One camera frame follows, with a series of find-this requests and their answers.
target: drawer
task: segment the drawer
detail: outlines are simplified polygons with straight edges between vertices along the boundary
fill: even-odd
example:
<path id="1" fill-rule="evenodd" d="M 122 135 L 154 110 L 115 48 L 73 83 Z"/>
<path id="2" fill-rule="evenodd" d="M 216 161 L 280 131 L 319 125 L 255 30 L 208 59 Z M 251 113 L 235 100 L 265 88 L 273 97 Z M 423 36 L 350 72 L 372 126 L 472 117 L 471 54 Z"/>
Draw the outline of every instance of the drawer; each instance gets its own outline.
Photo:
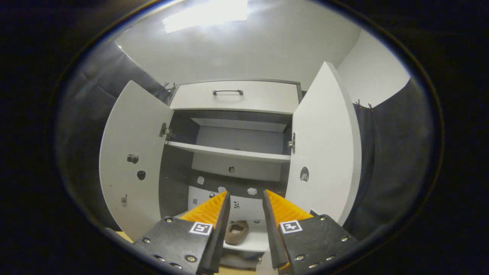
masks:
<path id="1" fill-rule="evenodd" d="M 240 90 L 216 92 L 216 90 Z M 171 104 L 173 110 L 213 109 L 291 115 L 299 106 L 298 84 L 269 81 L 214 81 L 180 85 Z"/>

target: brown shoe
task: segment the brown shoe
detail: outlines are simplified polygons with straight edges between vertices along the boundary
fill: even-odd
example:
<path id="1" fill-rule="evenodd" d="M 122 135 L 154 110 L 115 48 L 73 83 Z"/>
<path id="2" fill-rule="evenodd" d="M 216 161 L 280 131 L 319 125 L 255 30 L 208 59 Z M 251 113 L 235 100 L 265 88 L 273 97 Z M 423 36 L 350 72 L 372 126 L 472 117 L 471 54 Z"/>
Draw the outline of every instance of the brown shoe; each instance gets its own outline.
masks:
<path id="1" fill-rule="evenodd" d="M 249 227 L 246 221 L 232 223 L 226 230 L 224 241 L 229 245 L 238 245 L 246 238 L 248 231 Z"/>

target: metal handle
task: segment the metal handle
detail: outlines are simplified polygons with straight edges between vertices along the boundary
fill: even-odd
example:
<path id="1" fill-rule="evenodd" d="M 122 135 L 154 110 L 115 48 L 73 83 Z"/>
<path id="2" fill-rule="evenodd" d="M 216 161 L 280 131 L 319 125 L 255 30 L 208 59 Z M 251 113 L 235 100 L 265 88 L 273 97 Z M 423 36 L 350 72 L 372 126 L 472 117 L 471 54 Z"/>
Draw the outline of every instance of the metal handle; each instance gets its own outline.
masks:
<path id="1" fill-rule="evenodd" d="M 214 90 L 214 91 L 212 91 L 212 94 L 217 95 L 218 92 L 238 92 L 238 93 L 240 93 L 240 95 L 243 95 L 242 90 Z"/>

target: shelf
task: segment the shelf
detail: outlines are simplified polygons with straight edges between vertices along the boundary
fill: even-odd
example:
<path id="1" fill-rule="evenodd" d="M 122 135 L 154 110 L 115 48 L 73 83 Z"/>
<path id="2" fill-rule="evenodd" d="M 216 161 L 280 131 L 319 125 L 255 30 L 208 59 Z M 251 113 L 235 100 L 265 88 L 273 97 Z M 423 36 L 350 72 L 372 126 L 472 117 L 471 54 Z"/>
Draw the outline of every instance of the shelf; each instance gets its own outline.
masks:
<path id="1" fill-rule="evenodd" d="M 262 220 L 259 224 L 248 220 L 247 222 L 249 231 L 244 241 L 236 246 L 229 245 L 224 242 L 223 247 L 227 249 L 249 252 L 265 252 L 268 249 L 268 233 L 265 221 Z"/>
<path id="2" fill-rule="evenodd" d="M 193 145 L 175 141 L 166 141 L 167 145 L 177 147 L 186 151 L 201 153 L 211 156 L 220 156 L 220 157 L 228 157 L 240 160 L 255 160 L 255 161 L 264 161 L 264 162 L 275 162 L 275 163 L 284 163 L 290 161 L 290 156 L 286 155 L 278 155 L 278 154 L 265 154 L 265 153 L 255 153 L 255 152 L 246 152 L 246 151 L 238 151 L 238 150 L 230 150 L 230 149 L 221 149 L 216 147 L 208 147 L 208 146 L 200 146 Z"/>

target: cabinet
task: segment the cabinet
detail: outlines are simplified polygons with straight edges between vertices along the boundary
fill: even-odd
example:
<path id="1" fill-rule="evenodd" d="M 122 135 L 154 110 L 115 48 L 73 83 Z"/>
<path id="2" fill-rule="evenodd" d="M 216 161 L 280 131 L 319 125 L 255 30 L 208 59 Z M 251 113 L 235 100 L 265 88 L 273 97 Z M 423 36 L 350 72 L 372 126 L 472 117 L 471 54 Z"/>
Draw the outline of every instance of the cabinet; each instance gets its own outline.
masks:
<path id="1" fill-rule="evenodd" d="M 184 154 L 181 177 L 160 172 Z M 247 220 L 250 233 L 224 247 L 264 252 L 263 190 L 343 224 L 358 189 L 361 147 L 351 100 L 324 63 L 302 101 L 291 83 L 214 81 L 182 85 L 167 106 L 131 81 L 109 116 L 99 165 L 107 206 L 131 239 L 168 214 L 161 205 L 177 196 L 172 183 L 181 181 L 188 186 L 182 212 L 229 191 L 229 220 Z"/>

